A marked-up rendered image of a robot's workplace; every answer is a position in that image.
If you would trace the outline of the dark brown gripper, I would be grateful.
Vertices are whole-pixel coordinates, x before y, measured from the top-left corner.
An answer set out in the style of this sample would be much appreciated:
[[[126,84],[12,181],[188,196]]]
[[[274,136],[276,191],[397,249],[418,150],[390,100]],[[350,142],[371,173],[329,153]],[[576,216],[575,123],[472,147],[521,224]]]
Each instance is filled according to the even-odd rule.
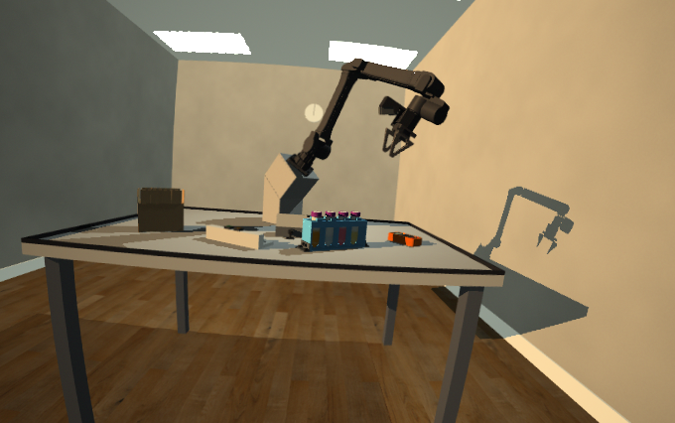
[[[415,113],[415,114],[416,114],[416,113]],[[409,139],[410,139],[410,136],[413,137],[414,139],[415,139],[416,136],[417,136],[417,135],[413,132],[413,130],[415,129],[415,127],[417,126],[417,124],[418,124],[419,121],[421,120],[421,117],[420,117],[420,116],[417,117],[417,116],[418,116],[418,114],[416,114],[415,118],[413,119],[413,121],[411,122],[411,124],[410,124],[410,126],[409,126],[408,128],[405,127],[404,125],[400,124],[400,123],[397,123],[397,122],[393,122],[393,121],[392,121],[392,123],[390,124],[391,126],[393,126],[393,127],[392,127],[392,130],[390,130],[390,129],[388,129],[388,128],[385,129],[385,136],[384,136],[384,142],[383,142],[383,148],[382,148],[382,151],[383,151],[383,152],[386,153],[388,150],[390,150],[389,156],[393,158],[393,157],[395,157],[396,155],[398,155],[399,153],[401,153],[402,151],[404,151],[404,150],[406,150],[406,149],[408,149],[409,147],[411,147],[411,146],[414,145],[414,143],[413,143],[412,141],[410,141]],[[395,131],[393,131],[393,130],[395,130]],[[407,131],[410,132],[411,134],[408,133],[408,132],[406,132],[405,130],[407,130]],[[405,132],[404,132],[404,131],[405,131]],[[403,132],[404,132],[404,133],[403,133]],[[386,148],[387,139],[388,139],[388,135],[389,135],[389,134],[390,134],[391,136],[394,136],[394,137],[393,137],[393,140],[392,140],[392,144],[389,145],[389,146]],[[408,136],[408,135],[409,135],[409,136]],[[406,145],[404,145],[402,148],[400,148],[400,149],[397,150],[395,153],[393,153],[394,148],[395,148],[395,145],[398,144],[400,141],[403,141],[404,143],[406,143]],[[391,147],[391,148],[390,148],[390,147]]]

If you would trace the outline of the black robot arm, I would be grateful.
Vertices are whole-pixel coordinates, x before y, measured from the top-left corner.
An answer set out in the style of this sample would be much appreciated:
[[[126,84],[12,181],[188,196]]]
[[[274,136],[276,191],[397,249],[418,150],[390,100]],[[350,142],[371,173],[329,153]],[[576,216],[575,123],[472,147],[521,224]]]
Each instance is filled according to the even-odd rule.
[[[436,125],[441,125],[447,118],[450,106],[440,99],[445,91],[445,86],[432,72],[404,70],[376,64],[362,58],[352,59],[352,61],[342,65],[341,70],[337,88],[320,125],[315,131],[311,131],[310,136],[304,142],[303,150],[307,154],[302,150],[298,154],[293,154],[287,160],[306,177],[314,171],[311,166],[316,158],[326,160],[331,154],[332,131],[353,85],[359,78],[380,80],[408,88],[422,95],[416,94],[408,105],[408,109],[391,97],[384,96],[379,104],[378,114],[396,115],[393,122],[400,123],[408,128],[416,114]],[[323,138],[325,142],[320,138]]]

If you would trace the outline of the black table edge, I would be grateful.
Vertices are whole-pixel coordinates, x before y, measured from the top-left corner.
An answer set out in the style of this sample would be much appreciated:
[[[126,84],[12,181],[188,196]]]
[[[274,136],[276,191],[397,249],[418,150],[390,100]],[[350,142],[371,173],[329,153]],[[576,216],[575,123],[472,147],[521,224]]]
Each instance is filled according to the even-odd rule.
[[[505,275],[505,271],[492,265],[491,263],[443,240],[442,238],[408,222],[408,221],[394,221],[394,220],[379,220],[379,219],[366,219],[367,221],[375,222],[390,222],[390,223],[405,223],[409,224],[418,230],[434,237],[435,239],[447,244],[449,247],[459,251],[460,253],[472,258],[473,260],[485,265],[486,267],[492,270],[475,270],[475,269],[444,269],[444,268],[417,268],[417,267],[394,267],[394,266],[372,266],[372,265],[352,265],[352,264],[334,264],[334,263],[318,263],[318,262],[302,262],[302,261],[286,261],[286,260],[271,260],[271,259],[257,259],[257,258],[244,258],[244,257],[230,257],[230,256],[218,256],[218,255],[205,255],[205,254],[193,254],[193,253],[182,253],[182,252],[171,252],[171,251],[159,251],[159,250],[148,250],[148,249],[137,249],[137,248],[126,248],[126,247],[116,247],[116,246],[105,246],[105,245],[95,245],[95,244],[84,244],[84,243],[74,243],[74,242],[64,242],[64,241],[54,241],[54,240],[44,240],[40,238],[49,237],[53,235],[58,235],[66,232],[71,232],[75,230],[80,230],[88,227],[93,227],[97,225],[102,225],[106,223],[111,223],[127,218],[132,218],[138,216],[138,213],[131,214],[127,216],[112,218],[108,220],[93,222],[89,224],[69,227],[65,229],[55,230],[51,232],[36,234],[32,236],[22,237],[21,241],[25,243],[34,243],[34,244],[43,244],[43,245],[52,245],[52,246],[62,246],[62,247],[72,247],[72,248],[82,248],[82,249],[92,249],[92,250],[102,250],[102,251],[112,251],[112,252],[123,252],[123,253],[133,253],[133,254],[144,254],[144,255],[155,255],[155,256],[166,256],[166,257],[177,257],[177,258],[188,258],[188,259],[199,259],[199,260],[211,260],[211,261],[224,261],[224,262],[237,262],[237,263],[250,263],[250,264],[264,264],[264,265],[278,265],[278,266],[294,266],[294,267],[310,267],[310,268],[327,268],[327,269],[344,269],[344,270],[364,270],[364,271],[386,271],[386,272],[410,272],[410,273],[439,273],[439,274],[472,274],[472,275]]]

